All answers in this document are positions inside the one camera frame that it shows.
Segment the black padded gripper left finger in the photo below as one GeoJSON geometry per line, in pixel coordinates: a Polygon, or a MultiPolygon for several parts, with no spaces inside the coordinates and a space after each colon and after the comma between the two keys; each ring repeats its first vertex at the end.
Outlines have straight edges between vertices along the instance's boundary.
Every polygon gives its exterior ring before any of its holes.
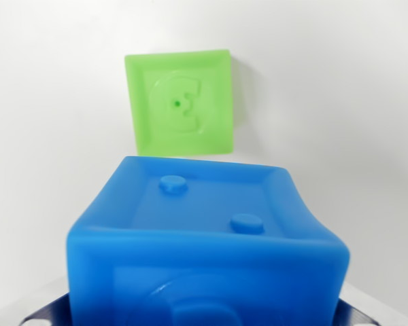
{"type": "Polygon", "coordinates": [[[25,317],[20,325],[29,321],[46,321],[49,325],[69,324],[69,294],[66,293],[58,299],[50,302],[29,316],[25,317]]]}

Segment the black padded gripper right finger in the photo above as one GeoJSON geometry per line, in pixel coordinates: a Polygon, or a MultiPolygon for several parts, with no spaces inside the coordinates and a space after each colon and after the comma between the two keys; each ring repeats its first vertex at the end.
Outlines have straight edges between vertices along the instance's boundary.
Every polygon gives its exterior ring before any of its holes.
{"type": "Polygon", "coordinates": [[[337,304],[338,325],[389,325],[385,306],[372,297],[343,297],[337,304]]]}

